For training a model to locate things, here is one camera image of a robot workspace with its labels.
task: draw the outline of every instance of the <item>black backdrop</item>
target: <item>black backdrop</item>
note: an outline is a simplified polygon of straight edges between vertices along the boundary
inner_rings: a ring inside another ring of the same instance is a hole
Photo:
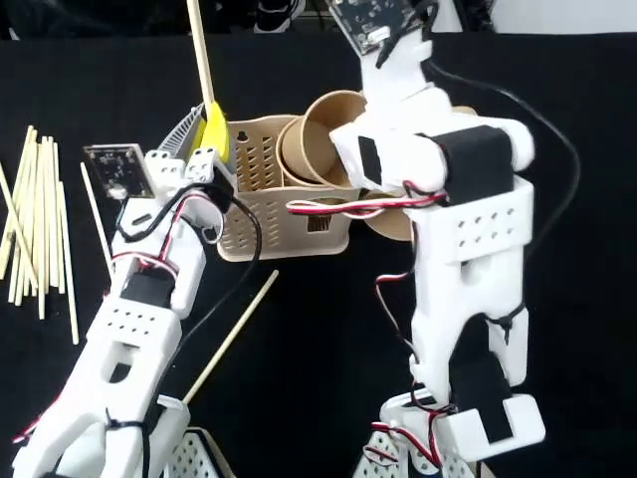
[[[216,95],[229,120],[300,113],[327,91],[359,88],[356,59],[337,35],[211,37],[209,50]],[[515,90],[572,138],[583,161],[572,207],[527,269],[525,390],[537,398],[546,441],[492,460],[498,476],[595,476],[630,463],[637,398],[630,328],[636,52],[634,35],[448,35],[435,43],[440,66]],[[61,144],[85,333],[106,288],[106,270],[80,180],[81,147],[156,146],[199,102],[191,44],[187,38],[6,43],[0,65],[0,159],[8,175],[15,174],[27,124]],[[458,105],[529,123],[537,160],[526,176],[536,186],[540,223],[568,178],[560,144],[506,100],[441,85]],[[103,198],[101,204],[109,225],[115,207]],[[238,476],[347,476],[378,407],[409,383],[405,351],[371,289],[376,274],[408,262],[406,245],[363,224],[352,227],[341,255],[263,262],[249,287],[180,357],[165,391],[183,395],[278,267],[281,277],[267,300],[193,401],[192,421],[212,431]],[[193,317],[243,267],[211,252]],[[413,291],[396,286],[388,295],[408,328]],[[65,298],[53,295],[49,311],[40,323],[31,303],[21,310],[0,304],[3,473],[15,452],[9,438],[53,399],[80,352],[71,346]]]

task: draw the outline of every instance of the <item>plastic basket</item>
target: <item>plastic basket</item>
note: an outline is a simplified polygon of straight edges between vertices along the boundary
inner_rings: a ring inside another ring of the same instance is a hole
[[[351,201],[358,197],[357,190],[285,185],[276,160],[277,139],[295,118],[284,115],[229,124],[237,158],[237,194],[263,229],[261,259],[338,254],[349,242],[350,219],[343,215],[297,216],[286,209],[293,199]],[[253,256],[253,225],[235,206],[228,212],[217,248],[227,261],[248,261]]]

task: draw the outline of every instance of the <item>bamboo skewer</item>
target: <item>bamboo skewer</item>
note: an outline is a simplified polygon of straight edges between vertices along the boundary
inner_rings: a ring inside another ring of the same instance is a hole
[[[64,248],[62,245],[62,216],[60,215],[60,205],[58,204],[58,182],[60,182],[60,157],[58,154],[58,144],[53,143],[53,165],[54,165],[54,191],[56,196],[56,228],[57,246],[58,246],[58,292],[64,294],[66,292],[64,284]]]
[[[49,138],[47,144],[47,222],[49,224],[49,286],[57,288],[59,286],[60,273],[58,272],[58,208],[56,191],[56,164],[53,138]]]
[[[67,289],[69,298],[69,320],[71,321],[71,337],[76,346],[80,343],[78,333],[78,313],[76,310],[76,293],[73,282],[73,266],[71,265],[71,244],[69,243],[69,217],[67,215],[67,201],[64,194],[64,184],[58,183],[58,204],[62,217],[62,241],[64,245],[64,264],[67,275]]]
[[[215,101],[212,89],[212,78],[210,76],[210,65],[208,64],[208,52],[206,50],[206,39],[203,34],[201,23],[201,11],[198,0],[187,0],[188,17],[190,19],[190,31],[192,32],[192,42],[195,47],[195,57],[197,59],[197,70],[199,71],[199,82],[201,83],[201,94],[203,105],[206,109],[206,116],[212,118],[210,107]]]
[[[2,168],[2,164],[0,164],[0,188],[2,189],[2,195],[4,197],[4,202],[7,203],[7,208],[9,209],[9,215],[11,216],[16,231],[16,239],[18,240],[18,244],[20,245],[20,249],[23,251],[27,250],[27,243],[24,240],[24,234],[22,232],[22,227],[19,224],[18,214],[16,212],[16,208],[13,205],[13,200],[11,199],[11,191],[9,190],[9,184],[7,184],[7,176],[4,174],[4,169]],[[26,266],[27,273],[29,274],[29,280],[34,287],[37,287],[37,279],[36,279],[36,271],[33,269],[33,264],[31,264],[31,260],[26,258]]]
[[[96,196],[93,193],[93,187],[91,186],[91,179],[89,178],[89,172],[86,165],[81,162],[80,170],[82,171],[82,178],[84,180],[84,186],[87,189],[87,196],[89,197],[89,204],[93,212],[93,219],[98,229],[98,236],[100,236],[100,244],[102,245],[102,253],[104,254],[104,260],[106,261],[106,268],[112,281],[112,260],[110,259],[110,249],[108,248],[108,241],[104,232],[104,224],[102,223],[102,217],[100,216],[100,210],[98,209],[98,203],[96,202]]]
[[[38,317],[44,321],[44,296],[47,292],[47,253],[46,253],[46,208],[45,187],[46,157],[38,157],[38,187],[36,188],[36,234],[34,234],[34,247],[38,248]]]
[[[49,268],[49,256],[50,256],[50,249],[49,249],[49,220],[48,220],[48,215],[49,215],[49,201],[48,201],[48,195],[47,195],[47,189],[48,189],[48,185],[47,185],[47,181],[49,180],[49,155],[47,152],[47,144],[49,142],[49,139],[43,138],[42,141],[42,159],[40,159],[40,165],[42,167],[42,172],[41,172],[41,178],[40,178],[40,186],[38,187],[38,192],[40,193],[40,195],[42,196],[41,198],[41,205],[42,205],[42,210],[40,211],[40,214],[42,215],[42,229],[43,232],[41,232],[42,234],[42,242],[43,242],[43,250],[44,250],[44,263],[43,263],[43,268],[44,268],[44,293],[45,294],[49,294],[49,273],[50,273],[50,268]]]
[[[36,257],[33,255],[33,244],[34,244],[34,240],[33,240],[33,234],[34,234],[34,222],[31,219],[32,215],[33,215],[33,207],[34,207],[34,203],[33,203],[33,198],[35,197],[35,185],[34,185],[34,175],[37,174],[37,159],[38,159],[38,150],[39,150],[39,146],[35,143],[35,141],[31,144],[31,156],[30,156],[30,167],[29,167],[29,182],[28,182],[28,187],[26,189],[26,195],[23,196],[20,200],[20,211],[19,211],[19,216],[20,216],[20,224],[23,227],[24,230],[24,238],[27,241],[27,251],[26,251],[26,255],[31,258],[31,260],[33,261],[33,268],[37,271],[38,270],[38,265],[36,262]],[[20,276],[22,277],[22,289],[23,289],[23,296],[27,297],[29,295],[29,292],[34,292],[35,288],[31,287],[31,284],[29,283],[29,280],[26,276],[26,274],[24,274],[24,270],[22,269],[21,272],[19,272]]]
[[[84,166],[82,170],[85,180],[88,179]],[[8,300],[19,307],[24,297],[33,296],[38,304],[38,318],[44,320],[45,296],[50,288],[57,288],[60,294],[68,293],[71,335],[76,345],[80,335],[69,218],[64,185],[60,181],[58,144],[53,138],[43,136],[38,142],[38,132],[29,126],[13,190],[9,190],[1,164],[0,188],[9,209],[0,242],[0,280],[5,277],[11,262]],[[93,190],[88,194],[92,208],[97,211]]]
[[[18,202],[18,198],[20,197],[20,189],[23,184],[23,177],[28,174],[27,163],[29,156],[29,144],[33,140],[33,127],[29,125],[27,127],[27,134],[24,140],[24,144],[22,146],[22,153],[20,154],[20,165],[18,166],[18,174],[16,175],[16,182],[13,185],[13,192],[11,193],[11,198],[16,204]],[[11,221],[11,216],[7,216],[4,222],[4,230],[2,231],[2,242],[0,243],[0,280],[4,279],[5,274],[7,273],[7,267],[9,265],[9,257],[11,255],[11,244],[13,243],[13,223]]]
[[[212,356],[212,358],[210,359],[206,367],[203,369],[203,371],[199,374],[199,376],[197,377],[193,385],[190,387],[190,389],[188,390],[188,393],[186,393],[186,396],[182,400],[185,404],[190,403],[190,401],[195,396],[197,391],[199,391],[199,388],[201,388],[201,385],[203,385],[206,379],[210,376],[210,373],[212,373],[212,370],[214,369],[214,367],[217,366],[217,363],[219,363],[219,360],[221,359],[223,354],[226,352],[226,350],[230,348],[233,341],[236,339],[237,335],[243,329],[243,326],[246,325],[246,323],[248,322],[248,319],[250,319],[250,317],[252,316],[252,313],[255,312],[255,309],[257,309],[257,307],[259,306],[263,298],[266,296],[266,294],[268,293],[268,291],[274,284],[275,280],[277,280],[277,277],[279,277],[279,271],[275,270],[270,275],[270,277],[268,278],[266,283],[263,285],[263,287],[261,288],[259,293],[256,295],[256,297],[252,300],[252,302],[248,306],[248,309],[246,309],[246,311],[243,313],[241,318],[239,318],[239,320],[237,321],[237,324],[235,324],[235,327],[233,327],[232,330],[230,331],[230,334],[228,334],[228,337],[226,337],[226,339],[223,341],[219,349],[217,349],[217,352],[215,352],[214,356]]]
[[[33,155],[35,154],[35,151],[37,149],[37,145],[33,142],[30,143],[28,148],[27,148],[27,163],[26,163],[26,169],[23,172],[23,177],[22,177],[22,182],[20,184],[20,193],[18,194],[18,204],[22,204],[22,206],[20,207],[18,212],[18,220],[15,221],[10,221],[11,224],[11,228],[12,230],[15,229],[16,224],[20,225],[20,227],[22,227],[22,224],[25,223],[25,216],[27,214],[26,211],[26,207],[24,207],[24,204],[26,202],[26,198],[29,197],[29,194],[31,192],[31,178],[32,178],[32,174],[33,174],[33,168],[34,166],[34,158]],[[12,266],[11,266],[11,279],[9,282],[9,302],[12,304],[15,304],[16,302],[16,289],[17,289],[17,284],[18,284],[18,271],[20,270],[20,248],[19,247],[15,247],[13,249],[13,261],[12,261]]]

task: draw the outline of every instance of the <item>yellow tag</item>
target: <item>yellow tag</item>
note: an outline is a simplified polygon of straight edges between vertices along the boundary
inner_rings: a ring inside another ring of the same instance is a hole
[[[200,147],[214,147],[219,151],[221,161],[228,162],[230,157],[230,134],[226,119],[217,102],[210,106],[210,118],[208,118],[206,129],[203,131]]]

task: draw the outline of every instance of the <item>brown paper cup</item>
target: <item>brown paper cup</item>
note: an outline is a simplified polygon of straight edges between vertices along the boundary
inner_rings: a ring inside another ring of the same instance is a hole
[[[308,108],[301,119],[298,138],[309,178],[334,189],[352,189],[335,149],[332,160],[331,150],[327,152],[328,148],[324,145],[333,129],[354,121],[365,111],[365,105],[365,97],[360,93],[340,90],[323,95]]]
[[[283,145],[286,140],[286,137],[288,136],[288,131],[290,131],[290,129],[292,129],[292,127],[294,127],[295,124],[301,124],[301,117],[298,117],[297,119],[293,119],[288,124],[286,124],[286,126],[281,130],[281,133],[279,134],[279,137],[277,138],[277,144],[275,145],[275,157],[277,158],[277,164],[279,165],[279,168],[283,172],[284,181],[286,185],[291,185],[291,186],[322,187],[322,185],[318,183],[317,181],[310,181],[307,179],[303,179],[302,177],[294,174],[288,168],[286,157],[284,156]],[[289,147],[287,150],[287,154],[288,154],[288,157],[291,157],[294,160],[294,157],[296,155],[302,154],[301,145],[299,144],[299,147],[297,148]]]
[[[368,192],[363,199],[379,199],[393,197],[380,192]],[[376,217],[365,219],[367,225],[374,231],[394,241],[411,241],[411,223],[401,209],[386,209]]]
[[[336,148],[329,139],[329,130],[319,122],[303,122],[301,119],[286,131],[281,152],[288,169],[309,181],[316,181],[317,177],[328,174],[337,159]]]

